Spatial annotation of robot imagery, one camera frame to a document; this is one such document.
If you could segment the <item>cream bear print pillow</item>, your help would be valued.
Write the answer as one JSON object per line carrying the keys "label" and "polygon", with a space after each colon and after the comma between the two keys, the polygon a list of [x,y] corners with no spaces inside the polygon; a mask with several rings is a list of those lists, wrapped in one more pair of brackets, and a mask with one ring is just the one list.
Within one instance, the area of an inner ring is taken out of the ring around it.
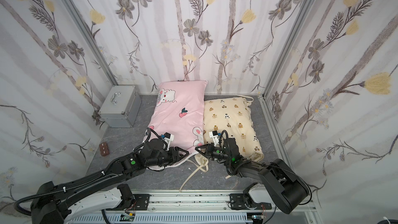
{"label": "cream bear print pillow", "polygon": [[264,158],[260,141],[254,130],[251,118],[252,97],[238,96],[225,99],[213,99],[204,102],[204,130],[200,131],[199,140],[194,146],[213,143],[210,134],[214,131],[227,131],[229,137],[235,138],[240,154],[252,161],[259,162]]}

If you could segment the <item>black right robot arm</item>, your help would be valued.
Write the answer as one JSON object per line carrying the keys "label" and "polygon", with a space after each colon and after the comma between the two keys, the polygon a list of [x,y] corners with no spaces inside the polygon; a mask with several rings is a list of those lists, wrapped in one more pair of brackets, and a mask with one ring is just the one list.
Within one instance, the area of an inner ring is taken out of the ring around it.
{"label": "black right robot arm", "polygon": [[230,176],[252,178],[256,183],[249,185],[242,194],[230,195],[233,210],[256,209],[262,204],[274,204],[285,214],[290,214],[306,197],[312,197],[309,185],[294,173],[281,159],[271,163],[259,163],[244,158],[234,138],[222,144],[205,144],[195,150],[208,160],[217,160],[226,167]]}

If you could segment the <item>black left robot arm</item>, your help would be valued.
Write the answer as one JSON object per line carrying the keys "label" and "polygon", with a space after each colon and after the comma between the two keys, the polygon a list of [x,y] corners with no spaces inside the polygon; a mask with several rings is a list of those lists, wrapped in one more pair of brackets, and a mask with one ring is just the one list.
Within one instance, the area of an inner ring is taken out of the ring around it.
{"label": "black left robot arm", "polygon": [[71,207],[80,200],[104,188],[142,175],[150,167],[165,168],[174,165],[188,155],[187,150],[168,147],[166,141],[152,139],[91,175],[59,185],[52,181],[45,183],[35,195],[17,200],[13,208],[30,216],[34,224],[63,224],[73,214]]}

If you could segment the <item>small brown block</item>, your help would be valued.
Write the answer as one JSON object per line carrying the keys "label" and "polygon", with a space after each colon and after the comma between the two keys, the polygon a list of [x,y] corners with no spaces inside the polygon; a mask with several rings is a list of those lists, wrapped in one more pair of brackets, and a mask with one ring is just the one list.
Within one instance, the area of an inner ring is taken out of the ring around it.
{"label": "small brown block", "polygon": [[99,144],[99,151],[102,157],[108,156],[110,154],[107,142],[102,142]]}

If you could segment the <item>silver aluminium case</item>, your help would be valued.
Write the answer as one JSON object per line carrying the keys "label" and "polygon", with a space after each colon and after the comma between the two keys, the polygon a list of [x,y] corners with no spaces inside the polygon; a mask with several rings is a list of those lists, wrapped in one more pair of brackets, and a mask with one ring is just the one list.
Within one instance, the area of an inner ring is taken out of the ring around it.
{"label": "silver aluminium case", "polygon": [[141,102],[135,86],[113,86],[98,113],[111,128],[132,128]]}

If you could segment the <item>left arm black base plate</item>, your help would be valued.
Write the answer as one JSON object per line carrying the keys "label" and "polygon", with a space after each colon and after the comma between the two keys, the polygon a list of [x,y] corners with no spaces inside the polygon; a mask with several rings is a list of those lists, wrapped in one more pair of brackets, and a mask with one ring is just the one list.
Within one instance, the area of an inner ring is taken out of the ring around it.
{"label": "left arm black base plate", "polygon": [[126,211],[146,211],[148,209],[150,194],[135,194],[133,201]]}

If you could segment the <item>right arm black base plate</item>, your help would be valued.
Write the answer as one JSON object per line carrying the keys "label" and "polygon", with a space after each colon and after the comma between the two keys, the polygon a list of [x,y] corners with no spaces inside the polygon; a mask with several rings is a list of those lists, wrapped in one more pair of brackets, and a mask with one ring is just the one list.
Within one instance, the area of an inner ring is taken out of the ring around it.
{"label": "right arm black base plate", "polygon": [[229,208],[232,210],[271,210],[270,203],[255,203],[249,194],[229,194]]}

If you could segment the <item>aluminium mounting rail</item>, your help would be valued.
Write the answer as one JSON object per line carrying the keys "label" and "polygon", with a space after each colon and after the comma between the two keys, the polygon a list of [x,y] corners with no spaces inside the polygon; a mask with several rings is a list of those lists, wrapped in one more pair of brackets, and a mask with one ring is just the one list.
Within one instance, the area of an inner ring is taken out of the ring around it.
{"label": "aluminium mounting rail", "polygon": [[232,210],[229,194],[237,190],[221,191],[134,191],[150,194],[146,211],[126,211],[95,207],[79,202],[77,212],[68,217],[68,224],[320,224],[322,221],[313,203],[299,205],[284,214],[274,204],[271,210]]}

